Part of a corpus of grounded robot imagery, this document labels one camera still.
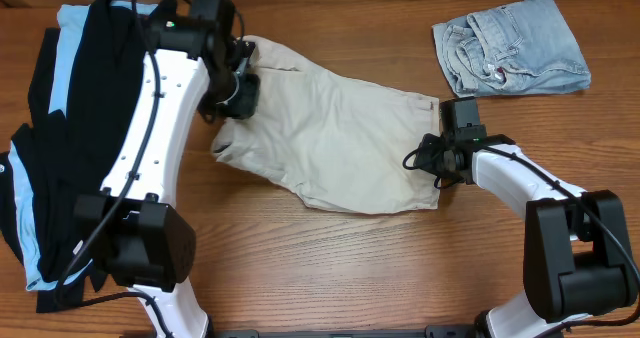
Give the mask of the beige khaki shorts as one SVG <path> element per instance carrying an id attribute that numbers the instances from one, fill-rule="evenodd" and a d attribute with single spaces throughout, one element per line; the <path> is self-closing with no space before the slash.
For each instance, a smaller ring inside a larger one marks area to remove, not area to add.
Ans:
<path id="1" fill-rule="evenodd" d="M 363 214 L 435 209 L 435 177 L 403 167 L 439 131 L 435 97 L 337 75 L 294 50 L 251 36 L 260 78 L 255 114 L 228 119 L 217 161 L 259 175 L 311 208 Z"/>

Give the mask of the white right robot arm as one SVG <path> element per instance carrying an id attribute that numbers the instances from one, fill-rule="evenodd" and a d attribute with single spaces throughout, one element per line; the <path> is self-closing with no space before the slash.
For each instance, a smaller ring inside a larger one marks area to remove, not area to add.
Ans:
<path id="1" fill-rule="evenodd" d="M 426 134 L 403 160 L 435 177 L 437 189 L 465 183 L 510 207 L 525 224 L 523 287 L 471 324 L 431 325 L 428 337 L 562 337 L 575 327 L 619 327 L 639 306 L 639 268 L 624 208 L 609 190 L 586 191 L 526 157 L 505 135 L 488 135 L 473 98 L 440 105 L 442 132 Z"/>

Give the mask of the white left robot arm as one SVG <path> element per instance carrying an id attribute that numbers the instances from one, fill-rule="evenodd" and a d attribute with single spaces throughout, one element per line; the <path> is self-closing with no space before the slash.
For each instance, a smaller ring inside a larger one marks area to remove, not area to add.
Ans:
<path id="1" fill-rule="evenodd" d="M 136 27 L 144 81 L 126 138 L 100 190 L 74 207 L 79 255 L 110 275 L 122 297 L 143 305 L 157 337 L 209 337 L 189 275 L 196 234 L 176 211 L 180 162 L 192 120 L 243 120 L 257 107 L 255 44 L 231 0 L 189 0 Z"/>

